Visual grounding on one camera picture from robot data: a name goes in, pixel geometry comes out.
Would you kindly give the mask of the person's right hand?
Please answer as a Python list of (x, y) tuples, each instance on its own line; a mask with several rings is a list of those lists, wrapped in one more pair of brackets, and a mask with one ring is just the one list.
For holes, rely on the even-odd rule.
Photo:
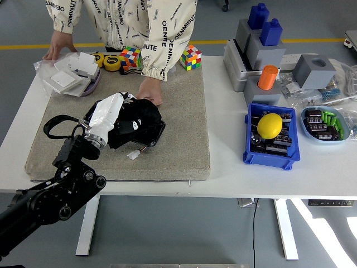
[(77, 52), (73, 44), (73, 36), (70, 33), (64, 33), (54, 30), (51, 38), (50, 48), (42, 57), (43, 60), (58, 60), (63, 48), (68, 48), (70, 52)]

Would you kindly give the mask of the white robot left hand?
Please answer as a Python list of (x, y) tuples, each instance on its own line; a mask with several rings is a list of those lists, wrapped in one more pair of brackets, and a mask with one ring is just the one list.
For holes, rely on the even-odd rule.
[(128, 92), (115, 93), (98, 102), (89, 122), (87, 135), (94, 135), (99, 141), (108, 142), (108, 132), (114, 128), (123, 103), (133, 101), (136, 97)]

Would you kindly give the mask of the person's left hand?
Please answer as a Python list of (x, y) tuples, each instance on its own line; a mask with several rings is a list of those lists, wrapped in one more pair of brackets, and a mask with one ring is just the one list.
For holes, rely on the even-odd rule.
[(161, 81), (159, 79), (146, 76), (143, 82), (140, 84), (139, 92), (136, 98), (147, 99), (156, 106), (161, 105), (162, 104)]

